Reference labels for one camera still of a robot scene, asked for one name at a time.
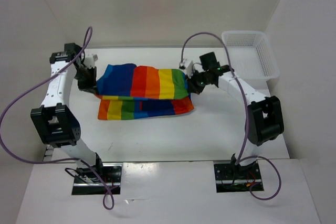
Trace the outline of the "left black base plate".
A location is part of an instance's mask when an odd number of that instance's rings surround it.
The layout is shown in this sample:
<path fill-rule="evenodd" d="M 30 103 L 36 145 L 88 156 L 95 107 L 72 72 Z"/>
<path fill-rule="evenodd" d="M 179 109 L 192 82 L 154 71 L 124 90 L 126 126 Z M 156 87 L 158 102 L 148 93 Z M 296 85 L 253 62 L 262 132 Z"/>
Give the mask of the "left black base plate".
<path fill-rule="evenodd" d="M 102 179 L 111 189 L 114 195 L 119 195 L 121 190 L 122 163 L 103 163 Z M 92 182 L 88 177 L 82 177 L 73 168 L 65 168 L 65 171 L 74 178 L 72 195 L 104 195 L 106 188 L 97 179 Z"/>

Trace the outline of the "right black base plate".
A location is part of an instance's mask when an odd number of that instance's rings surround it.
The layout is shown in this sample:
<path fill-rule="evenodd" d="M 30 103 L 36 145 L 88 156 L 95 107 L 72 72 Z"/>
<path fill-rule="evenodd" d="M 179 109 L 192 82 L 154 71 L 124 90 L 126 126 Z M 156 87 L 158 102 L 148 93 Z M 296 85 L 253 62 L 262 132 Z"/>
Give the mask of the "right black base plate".
<path fill-rule="evenodd" d="M 254 162 L 246 170 L 234 172 L 230 161 L 214 163 L 214 174 L 217 193 L 239 193 L 264 191 L 258 163 Z"/>

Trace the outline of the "rainbow striped shorts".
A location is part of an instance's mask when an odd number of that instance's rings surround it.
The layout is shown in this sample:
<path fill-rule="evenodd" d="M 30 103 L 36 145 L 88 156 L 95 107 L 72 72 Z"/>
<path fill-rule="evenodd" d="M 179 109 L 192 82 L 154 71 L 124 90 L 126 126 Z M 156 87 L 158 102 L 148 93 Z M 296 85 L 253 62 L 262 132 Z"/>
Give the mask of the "rainbow striped shorts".
<path fill-rule="evenodd" d="M 108 65 L 97 88 L 99 120 L 135 120 L 194 110 L 186 76 L 178 69 Z"/>

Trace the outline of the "white plastic basket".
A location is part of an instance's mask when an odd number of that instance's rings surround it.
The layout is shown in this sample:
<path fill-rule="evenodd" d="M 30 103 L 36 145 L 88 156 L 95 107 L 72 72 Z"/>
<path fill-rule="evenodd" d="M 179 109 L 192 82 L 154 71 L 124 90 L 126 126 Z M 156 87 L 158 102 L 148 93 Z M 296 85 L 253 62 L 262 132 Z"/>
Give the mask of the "white plastic basket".
<path fill-rule="evenodd" d="M 280 76 L 265 33 L 252 30 L 224 31 L 222 41 L 228 49 L 234 70 L 246 82 L 257 84 Z"/>

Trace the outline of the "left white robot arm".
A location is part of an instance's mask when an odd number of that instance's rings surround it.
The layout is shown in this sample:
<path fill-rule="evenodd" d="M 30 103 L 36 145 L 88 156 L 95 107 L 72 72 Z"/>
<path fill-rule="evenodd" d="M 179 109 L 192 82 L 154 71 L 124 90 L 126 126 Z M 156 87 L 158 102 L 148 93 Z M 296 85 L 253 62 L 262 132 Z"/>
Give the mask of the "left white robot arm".
<path fill-rule="evenodd" d="M 78 89 L 97 94 L 97 55 L 75 56 L 81 52 L 75 43 L 64 45 L 64 50 L 49 58 L 51 74 L 47 94 L 40 107 L 32 109 L 30 117 L 44 144 L 59 148 L 70 158 L 75 158 L 78 178 L 85 183 L 97 183 L 104 178 L 105 169 L 99 155 L 81 139 L 80 123 L 69 108 L 72 83 Z"/>

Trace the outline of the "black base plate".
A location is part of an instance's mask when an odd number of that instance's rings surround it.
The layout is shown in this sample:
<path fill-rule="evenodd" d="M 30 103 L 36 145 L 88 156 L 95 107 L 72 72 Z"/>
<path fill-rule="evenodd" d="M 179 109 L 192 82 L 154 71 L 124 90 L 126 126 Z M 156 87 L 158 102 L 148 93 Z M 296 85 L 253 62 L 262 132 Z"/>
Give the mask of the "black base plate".
<path fill-rule="evenodd" d="M 258 163 L 254 162 L 246 170 L 234 172 L 230 161 L 214 163 L 214 174 L 217 193 L 239 193 L 264 191 Z"/>
<path fill-rule="evenodd" d="M 114 195 L 119 195 L 121 190 L 122 163 L 103 163 L 102 179 L 111 189 Z M 106 188 L 97 179 L 92 182 L 88 177 L 82 177 L 73 168 L 65 168 L 65 171 L 74 178 L 72 195 L 104 195 Z"/>

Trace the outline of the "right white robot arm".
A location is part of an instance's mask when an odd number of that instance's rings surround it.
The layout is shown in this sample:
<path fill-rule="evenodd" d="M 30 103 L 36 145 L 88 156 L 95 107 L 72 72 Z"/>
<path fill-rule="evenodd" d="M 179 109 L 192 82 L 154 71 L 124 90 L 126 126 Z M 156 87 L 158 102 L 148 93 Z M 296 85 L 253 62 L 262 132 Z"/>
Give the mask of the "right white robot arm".
<path fill-rule="evenodd" d="M 201 72 L 195 69 L 192 61 L 180 63 L 186 73 L 188 91 L 200 94 L 207 85 L 215 85 L 244 106 L 246 122 L 242 148 L 230 160 L 231 174 L 243 178 L 260 155 L 262 145 L 284 132 L 280 100 L 255 90 L 230 65 L 221 65 L 213 52 L 199 58 Z"/>

